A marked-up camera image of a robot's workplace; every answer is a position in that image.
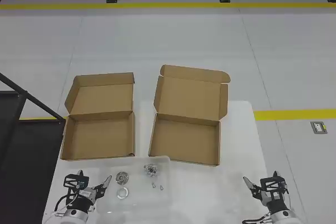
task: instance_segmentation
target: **white tablecloth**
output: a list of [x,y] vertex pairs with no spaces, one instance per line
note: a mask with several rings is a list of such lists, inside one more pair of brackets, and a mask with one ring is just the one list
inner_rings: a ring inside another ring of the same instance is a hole
[[[136,156],[146,157],[155,115],[153,103],[141,102],[135,105],[134,111]],[[89,214],[87,223],[241,223],[267,213],[242,180],[247,176],[259,184],[261,178],[267,177],[253,109],[247,101],[229,101],[228,114],[221,120],[220,155],[217,167],[171,162],[170,210],[105,215],[94,211]],[[51,214],[57,200],[67,193],[67,188],[63,187],[66,175],[82,169],[90,177],[89,186],[95,186],[102,182],[98,179],[101,167],[97,160],[68,162],[58,159],[43,221]],[[59,221],[59,217],[53,217],[48,223]]]

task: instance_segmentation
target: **transparent container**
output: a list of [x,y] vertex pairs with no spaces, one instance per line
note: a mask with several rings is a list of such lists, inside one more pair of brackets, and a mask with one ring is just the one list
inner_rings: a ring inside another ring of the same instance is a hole
[[[144,166],[148,164],[157,165],[157,174],[153,177],[145,172]],[[124,185],[116,182],[119,172],[126,172],[129,175],[129,180]],[[112,175],[112,181],[105,196],[97,200],[99,214],[157,209],[171,205],[170,159],[167,156],[117,158],[110,161],[107,167],[99,172],[100,179],[105,179],[109,175]],[[119,199],[117,193],[123,186],[128,189],[128,196],[125,199]]]

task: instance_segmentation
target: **yellow floor line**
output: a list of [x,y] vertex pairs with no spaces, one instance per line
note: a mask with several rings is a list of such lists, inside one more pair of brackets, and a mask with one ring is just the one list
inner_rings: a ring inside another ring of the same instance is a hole
[[[254,111],[255,120],[312,120],[336,119],[336,109],[263,110]],[[54,117],[20,118],[20,120],[50,120]]]
[[104,8],[336,8],[336,3],[204,3],[204,2],[142,2],[142,3],[58,3],[0,4],[0,10],[83,10]]

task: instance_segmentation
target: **corrugated cardboard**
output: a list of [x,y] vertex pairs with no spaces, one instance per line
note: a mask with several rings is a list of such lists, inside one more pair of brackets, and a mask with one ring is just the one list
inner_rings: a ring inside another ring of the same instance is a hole
[[149,156],[219,165],[220,119],[227,114],[229,82],[221,71],[162,66]]
[[61,159],[134,156],[133,73],[76,76]]

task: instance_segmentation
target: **box lid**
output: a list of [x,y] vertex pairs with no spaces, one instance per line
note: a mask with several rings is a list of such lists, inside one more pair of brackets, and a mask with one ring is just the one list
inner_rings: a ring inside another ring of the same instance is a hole
[[133,73],[76,76],[65,107],[71,115],[133,110]]
[[159,114],[220,120],[227,114],[227,73],[164,65],[154,106]]

